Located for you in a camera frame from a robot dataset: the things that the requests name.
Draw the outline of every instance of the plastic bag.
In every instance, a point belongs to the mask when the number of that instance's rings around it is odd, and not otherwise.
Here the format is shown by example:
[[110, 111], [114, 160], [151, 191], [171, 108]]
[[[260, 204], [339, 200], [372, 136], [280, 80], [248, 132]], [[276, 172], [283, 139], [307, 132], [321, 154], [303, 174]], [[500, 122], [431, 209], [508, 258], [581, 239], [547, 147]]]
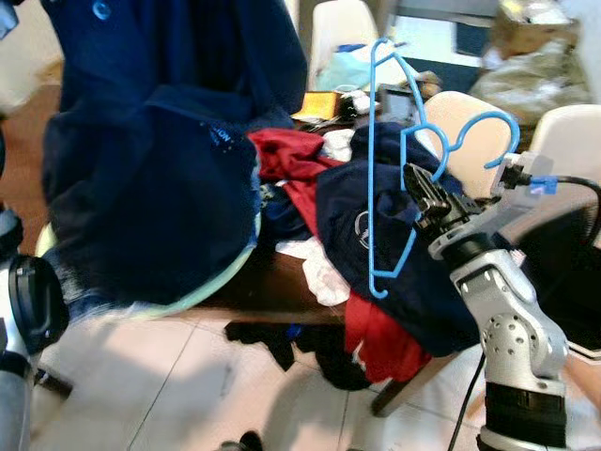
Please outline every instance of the plastic bag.
[[562, 39], [509, 58], [483, 75], [470, 94], [513, 114], [521, 126], [535, 125], [560, 106], [592, 102], [578, 58]]

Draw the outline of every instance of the table leg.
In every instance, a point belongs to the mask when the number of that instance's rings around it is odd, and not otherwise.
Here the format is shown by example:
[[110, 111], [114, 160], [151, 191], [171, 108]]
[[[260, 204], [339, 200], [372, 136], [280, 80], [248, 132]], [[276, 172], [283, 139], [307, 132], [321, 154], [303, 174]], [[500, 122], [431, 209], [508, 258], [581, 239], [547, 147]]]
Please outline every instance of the table leg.
[[38, 367], [38, 372], [34, 377], [34, 384], [50, 390], [64, 399], [67, 399], [73, 391], [73, 385], [70, 382], [61, 379], [47, 368], [41, 366]]
[[413, 394], [434, 379], [439, 372], [450, 364], [458, 354], [438, 357], [423, 367], [410, 381], [390, 381], [372, 402], [372, 414], [380, 418], [386, 417], [398, 409]]

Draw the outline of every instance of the cardboard box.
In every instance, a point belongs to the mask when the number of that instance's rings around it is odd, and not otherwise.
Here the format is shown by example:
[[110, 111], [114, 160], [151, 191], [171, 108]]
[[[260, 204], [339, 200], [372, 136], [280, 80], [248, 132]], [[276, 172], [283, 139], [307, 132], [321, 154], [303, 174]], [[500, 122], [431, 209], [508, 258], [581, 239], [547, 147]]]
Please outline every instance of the cardboard box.
[[[539, 8], [545, 14], [529, 17]], [[516, 54], [529, 54], [553, 39], [578, 43], [578, 21], [563, 15], [552, 0], [501, 0], [495, 23], [490, 30], [490, 43], [506, 59]]]

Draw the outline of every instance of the floor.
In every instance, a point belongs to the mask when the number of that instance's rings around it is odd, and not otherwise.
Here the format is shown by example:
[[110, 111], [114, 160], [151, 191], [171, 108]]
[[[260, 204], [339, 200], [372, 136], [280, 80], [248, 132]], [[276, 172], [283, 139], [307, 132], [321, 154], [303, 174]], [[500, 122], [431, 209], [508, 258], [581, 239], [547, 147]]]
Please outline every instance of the floor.
[[[465, 351], [387, 419], [369, 404], [383, 384], [348, 393], [331, 387], [313, 354], [284, 373], [260, 345], [223, 336], [224, 322], [83, 322], [42, 362], [74, 382], [61, 402], [36, 388], [32, 446], [37, 450], [212, 451], [248, 429], [267, 451], [444, 450], [479, 350]], [[474, 395], [482, 390], [480, 379]], [[570, 389], [573, 449], [601, 446], [601, 419]], [[458, 451], [475, 450], [483, 409], [466, 419]]]
[[406, 42], [397, 52], [406, 58], [480, 67], [480, 58], [455, 52], [455, 23], [397, 16], [394, 40]]
[[25, 253], [34, 252], [38, 233], [47, 221], [41, 189], [41, 142], [46, 122], [56, 109], [59, 94], [58, 86], [44, 86], [10, 119], [0, 123], [7, 141], [0, 202], [4, 201], [23, 219], [21, 251]]

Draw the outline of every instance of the red cloth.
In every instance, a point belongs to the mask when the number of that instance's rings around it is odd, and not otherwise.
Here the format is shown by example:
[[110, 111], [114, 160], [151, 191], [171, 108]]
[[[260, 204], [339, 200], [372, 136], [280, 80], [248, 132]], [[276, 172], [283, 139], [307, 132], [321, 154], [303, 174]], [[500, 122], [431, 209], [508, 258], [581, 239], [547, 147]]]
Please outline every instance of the red cloth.
[[350, 292], [345, 317], [347, 352], [361, 343], [359, 358], [371, 382], [409, 381], [432, 356], [398, 322], [377, 305]]
[[[263, 181], [288, 180], [284, 189], [307, 226], [317, 235], [316, 178], [342, 162], [322, 157], [323, 138], [316, 134], [265, 129], [249, 134], [261, 160]], [[359, 356], [369, 381], [408, 381], [432, 358], [394, 319], [351, 290], [346, 311], [346, 348]]]
[[261, 180], [289, 180], [284, 190], [311, 233], [317, 236], [317, 175], [344, 163], [319, 155], [324, 141], [318, 134], [264, 129], [248, 137], [259, 151]]

